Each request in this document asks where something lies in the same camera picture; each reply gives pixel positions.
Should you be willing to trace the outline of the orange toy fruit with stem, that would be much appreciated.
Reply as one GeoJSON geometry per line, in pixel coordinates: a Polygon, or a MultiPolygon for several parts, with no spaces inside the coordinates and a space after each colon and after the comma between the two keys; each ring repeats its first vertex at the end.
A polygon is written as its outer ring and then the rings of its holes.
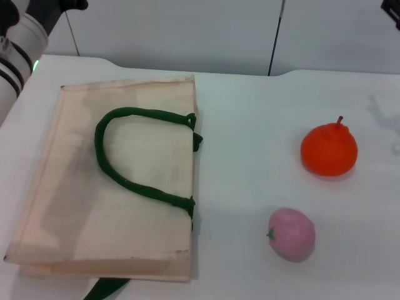
{"type": "Polygon", "coordinates": [[[358,158],[358,145],[339,116],[336,122],[315,127],[301,142],[304,167],[326,177],[341,176],[350,171],[358,158]]]}

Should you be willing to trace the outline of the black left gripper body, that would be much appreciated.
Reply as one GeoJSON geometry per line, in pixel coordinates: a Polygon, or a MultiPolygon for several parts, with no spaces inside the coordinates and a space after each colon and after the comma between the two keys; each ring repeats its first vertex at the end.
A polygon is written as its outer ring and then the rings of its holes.
{"type": "Polygon", "coordinates": [[[51,32],[62,13],[88,8],[88,0],[30,0],[26,13],[33,17],[46,32],[51,32]]]}

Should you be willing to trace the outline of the cream canvas handbag green handles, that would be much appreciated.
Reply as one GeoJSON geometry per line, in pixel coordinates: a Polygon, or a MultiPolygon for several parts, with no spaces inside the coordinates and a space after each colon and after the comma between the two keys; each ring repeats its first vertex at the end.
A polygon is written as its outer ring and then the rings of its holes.
{"type": "Polygon", "coordinates": [[[96,279],[84,300],[188,281],[197,116],[192,75],[62,86],[4,260],[96,279]]]}

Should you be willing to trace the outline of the pink toy peach green leaf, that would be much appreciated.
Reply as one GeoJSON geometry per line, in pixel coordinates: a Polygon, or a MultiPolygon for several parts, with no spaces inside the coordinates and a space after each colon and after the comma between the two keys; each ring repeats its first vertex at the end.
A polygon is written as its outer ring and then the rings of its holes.
{"type": "Polygon", "coordinates": [[[316,240],[314,223],[301,211],[288,207],[271,214],[266,236],[278,255],[295,263],[311,255],[316,240]]]}

